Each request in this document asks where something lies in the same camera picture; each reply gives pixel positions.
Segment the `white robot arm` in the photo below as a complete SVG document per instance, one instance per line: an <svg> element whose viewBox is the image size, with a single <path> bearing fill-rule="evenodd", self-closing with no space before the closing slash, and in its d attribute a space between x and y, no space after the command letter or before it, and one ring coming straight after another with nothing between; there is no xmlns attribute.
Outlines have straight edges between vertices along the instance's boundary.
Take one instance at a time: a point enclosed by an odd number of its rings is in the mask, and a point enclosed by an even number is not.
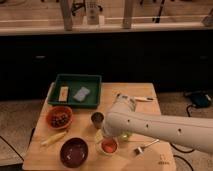
<svg viewBox="0 0 213 171"><path fill-rule="evenodd" d="M134 97L118 94L102 123L104 137L140 134L213 154L213 119L144 114Z"/></svg>

